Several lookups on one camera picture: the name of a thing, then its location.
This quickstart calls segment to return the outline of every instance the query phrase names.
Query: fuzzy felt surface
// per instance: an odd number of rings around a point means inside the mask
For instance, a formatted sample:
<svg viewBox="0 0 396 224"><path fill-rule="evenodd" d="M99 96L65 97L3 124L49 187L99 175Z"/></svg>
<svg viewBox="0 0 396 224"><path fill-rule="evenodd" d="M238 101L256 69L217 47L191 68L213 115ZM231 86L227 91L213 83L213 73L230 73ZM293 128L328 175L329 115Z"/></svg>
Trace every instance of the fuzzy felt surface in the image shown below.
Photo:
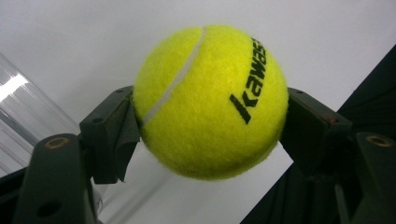
<svg viewBox="0 0 396 224"><path fill-rule="evenodd" d="M163 165L215 180L239 175L269 155L288 97L279 66L260 42L210 25L176 32L150 53L134 83L133 105L142 138ZM154 106L155 114L144 121Z"/></svg>

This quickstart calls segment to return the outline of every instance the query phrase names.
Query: white seam line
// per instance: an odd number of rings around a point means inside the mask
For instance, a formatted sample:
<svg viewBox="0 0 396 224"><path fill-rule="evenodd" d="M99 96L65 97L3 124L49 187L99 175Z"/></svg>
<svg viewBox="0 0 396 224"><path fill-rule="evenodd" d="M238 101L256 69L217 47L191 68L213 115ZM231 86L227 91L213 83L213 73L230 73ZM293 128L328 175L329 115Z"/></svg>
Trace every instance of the white seam line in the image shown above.
<svg viewBox="0 0 396 224"><path fill-rule="evenodd" d="M205 28L203 28L201 37L198 40L197 44L194 46L194 49L192 50L192 53L190 54L189 58L183 64L183 66L180 68L180 70L178 70L172 83L163 92L163 95L161 96L161 98L154 104L154 106L148 111L146 116L143 118L143 125L146 125L152 118L154 118L154 116L157 114L157 112L160 110L160 108L169 100L169 98L171 98L172 91L177 87L178 84L180 84L180 82L183 80L183 78L190 72L192 63L194 62L195 58L197 57L198 50L200 49L202 42L204 40L205 33L206 33L206 30L205 30Z"/></svg>

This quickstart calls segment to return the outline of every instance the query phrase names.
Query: clear plastic tube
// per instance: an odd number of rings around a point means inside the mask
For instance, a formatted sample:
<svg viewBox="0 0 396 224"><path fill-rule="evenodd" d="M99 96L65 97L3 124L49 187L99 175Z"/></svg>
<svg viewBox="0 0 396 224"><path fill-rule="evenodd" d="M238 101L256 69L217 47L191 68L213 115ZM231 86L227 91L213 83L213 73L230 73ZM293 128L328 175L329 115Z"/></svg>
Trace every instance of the clear plastic tube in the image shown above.
<svg viewBox="0 0 396 224"><path fill-rule="evenodd" d="M27 166L35 144L57 133L78 134L79 127L0 53L0 177Z"/></svg>

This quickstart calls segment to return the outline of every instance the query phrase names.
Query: metal screw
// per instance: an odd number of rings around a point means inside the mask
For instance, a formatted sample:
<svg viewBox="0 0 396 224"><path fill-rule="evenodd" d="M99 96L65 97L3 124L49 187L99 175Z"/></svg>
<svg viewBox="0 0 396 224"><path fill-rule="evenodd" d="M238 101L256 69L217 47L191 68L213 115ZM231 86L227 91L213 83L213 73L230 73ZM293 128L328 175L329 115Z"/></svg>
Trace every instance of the metal screw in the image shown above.
<svg viewBox="0 0 396 224"><path fill-rule="evenodd" d="M49 140L45 147L48 149L56 149L59 147L64 147L69 143L69 139L65 137L57 137L57 138L52 138Z"/></svg>
<svg viewBox="0 0 396 224"><path fill-rule="evenodd" d="M391 147L392 146L392 143L388 139L385 139L383 137L379 137L376 135L367 136L366 139L370 143L373 143L379 147Z"/></svg>

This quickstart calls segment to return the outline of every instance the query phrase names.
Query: tennis ball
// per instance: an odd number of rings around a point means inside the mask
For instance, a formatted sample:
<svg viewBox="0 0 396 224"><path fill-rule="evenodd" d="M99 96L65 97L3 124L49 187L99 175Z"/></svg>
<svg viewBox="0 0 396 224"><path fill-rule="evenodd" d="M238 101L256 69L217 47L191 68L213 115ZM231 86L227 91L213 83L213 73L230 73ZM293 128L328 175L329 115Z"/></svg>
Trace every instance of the tennis ball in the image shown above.
<svg viewBox="0 0 396 224"><path fill-rule="evenodd" d="M279 66L242 31L210 25L166 38L144 62L132 102L148 150L174 172L225 179L263 161L288 107Z"/></svg>

